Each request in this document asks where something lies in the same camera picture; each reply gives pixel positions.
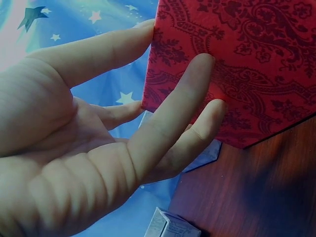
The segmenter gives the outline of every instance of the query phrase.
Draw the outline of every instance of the small paper box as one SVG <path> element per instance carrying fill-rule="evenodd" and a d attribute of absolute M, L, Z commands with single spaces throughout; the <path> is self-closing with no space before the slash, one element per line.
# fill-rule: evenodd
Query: small paper box
<path fill-rule="evenodd" d="M 217 139 L 246 148 L 316 112 L 315 0 L 159 0 L 143 94 L 154 112 L 200 53 L 229 111 Z"/>
<path fill-rule="evenodd" d="M 178 215 L 156 208 L 144 237 L 200 237 L 201 231 Z"/>
<path fill-rule="evenodd" d="M 146 123 L 149 118 L 153 115 L 153 113 L 149 111 L 144 112 L 144 116 L 140 122 L 141 126 L 142 124 Z M 205 164 L 211 163 L 213 161 L 216 161 L 219 155 L 219 152 L 221 150 L 222 143 L 216 139 L 214 139 L 211 144 L 191 163 L 189 164 L 183 172 L 189 172 L 193 169 L 199 168 Z"/>

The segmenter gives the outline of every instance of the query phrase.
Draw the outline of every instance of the wooden table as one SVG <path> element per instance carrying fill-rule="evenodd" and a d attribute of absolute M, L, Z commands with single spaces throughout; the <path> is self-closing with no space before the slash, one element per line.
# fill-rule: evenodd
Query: wooden table
<path fill-rule="evenodd" d="M 169 208 L 211 237 L 316 237 L 316 118 L 182 176 Z"/>

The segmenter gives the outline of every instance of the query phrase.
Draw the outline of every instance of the fingernail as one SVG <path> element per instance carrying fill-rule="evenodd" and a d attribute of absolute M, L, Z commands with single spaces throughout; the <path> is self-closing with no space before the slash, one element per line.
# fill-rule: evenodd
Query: fingernail
<path fill-rule="evenodd" d="M 149 19 L 149 20 L 146 20 L 146 21 L 143 21 L 143 22 L 137 24 L 133 28 L 141 28 L 141 27 L 146 27 L 149 25 L 154 25 L 154 22 L 155 22 L 155 19 Z"/>

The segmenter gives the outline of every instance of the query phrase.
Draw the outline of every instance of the palm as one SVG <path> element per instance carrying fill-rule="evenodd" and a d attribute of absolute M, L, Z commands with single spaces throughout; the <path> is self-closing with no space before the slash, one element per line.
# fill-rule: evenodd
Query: palm
<path fill-rule="evenodd" d="M 21 67 L 27 63 L 29 59 L 17 65 L 13 75 L 20 78 Z M 14 203 L 11 212 L 16 219 L 21 216 L 31 219 L 35 212 L 39 211 L 40 205 L 42 208 L 39 218 L 47 224 L 45 229 L 48 230 L 60 229 L 65 219 L 73 220 L 74 223 L 69 223 L 72 227 L 77 226 L 73 224 L 78 222 L 78 218 L 88 220 L 88 223 L 82 222 L 84 225 L 78 227 L 79 229 L 68 228 L 69 233 L 75 233 L 104 215 L 104 211 L 109 211 L 110 206 L 122 204 L 133 191 L 136 180 L 126 183 L 122 162 L 112 159 L 119 147 L 125 146 L 125 143 L 112 144 L 116 140 L 109 134 L 108 129 L 136 118 L 141 112 L 140 104 L 108 108 L 89 105 L 78 98 L 72 98 L 65 84 L 56 83 L 63 80 L 54 77 L 54 71 L 42 62 L 29 64 L 28 71 L 31 76 L 23 77 L 21 84 L 6 84 L 9 93 L 11 90 L 19 90 L 17 87 L 29 89 L 24 92 L 23 100 L 16 100 L 16 104 L 11 103 L 10 106 L 23 107 L 26 111 L 41 113 L 41 116 L 36 117 L 34 124 L 38 127 L 33 126 L 34 131 L 26 141 L 28 147 L 23 147 L 23 152 L 19 155 L 0 159 L 1 181 L 11 190 L 1 192 L 0 201 L 7 206 L 8 203 Z M 51 88 L 51 95 L 55 96 L 45 94 L 38 98 L 36 90 L 40 84 L 27 85 L 30 80 L 46 83 Z M 33 114 L 25 113 L 24 121 L 34 122 L 32 116 Z M 104 159 L 93 159 L 96 155 L 91 156 L 90 152 L 98 153 L 98 150 L 94 149 L 106 144 L 112 145 L 102 151 L 107 153 Z M 106 167 L 101 171 L 103 164 L 106 164 Z M 112 181 L 114 179 L 121 187 L 120 190 L 106 190 L 104 176 L 109 176 Z M 31 205 L 28 208 L 23 207 L 21 212 L 16 203 L 25 203 L 26 200 Z M 80 211 L 70 210 L 65 213 L 66 209 L 62 206 L 67 201 L 67 205 L 77 205 L 76 208 Z M 52 217 L 52 210 L 59 211 Z"/>

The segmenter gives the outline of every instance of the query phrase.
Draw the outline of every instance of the red box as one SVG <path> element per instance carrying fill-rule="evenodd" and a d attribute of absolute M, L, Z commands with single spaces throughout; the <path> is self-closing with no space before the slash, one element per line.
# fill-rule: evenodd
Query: red box
<path fill-rule="evenodd" d="M 316 112 L 315 0 L 160 0 L 144 109 L 154 112 L 200 53 L 217 61 L 192 122 L 225 100 L 218 140 L 245 148 Z"/>

